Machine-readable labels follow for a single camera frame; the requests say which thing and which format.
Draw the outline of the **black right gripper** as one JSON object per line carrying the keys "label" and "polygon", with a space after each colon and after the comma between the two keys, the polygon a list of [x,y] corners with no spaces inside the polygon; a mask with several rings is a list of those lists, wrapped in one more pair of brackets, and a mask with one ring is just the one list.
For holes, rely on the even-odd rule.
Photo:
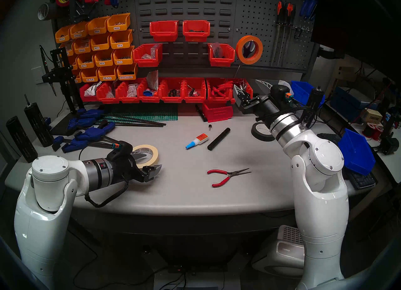
{"label": "black right gripper", "polygon": [[[271,83],[266,81],[258,79],[255,81],[268,89],[271,89],[273,86]],[[266,126],[271,126],[278,118],[278,115],[267,118],[264,117],[265,115],[275,114],[285,109],[285,101],[283,99],[274,98],[271,95],[263,95],[251,99],[250,94],[243,91],[238,85],[233,85],[233,98],[235,104],[243,114],[255,115]]]}

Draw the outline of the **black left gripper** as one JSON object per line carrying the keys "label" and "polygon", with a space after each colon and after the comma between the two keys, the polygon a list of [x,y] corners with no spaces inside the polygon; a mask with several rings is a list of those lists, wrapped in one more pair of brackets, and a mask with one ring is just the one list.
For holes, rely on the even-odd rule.
{"label": "black left gripper", "polygon": [[112,157],[110,154],[107,155],[107,161],[110,163],[112,172],[112,175],[110,175],[110,184],[131,180],[141,183],[152,181],[160,172],[162,165],[143,166],[142,170],[140,170],[136,162],[147,158],[148,153],[142,152],[133,152],[133,154],[119,157]]}

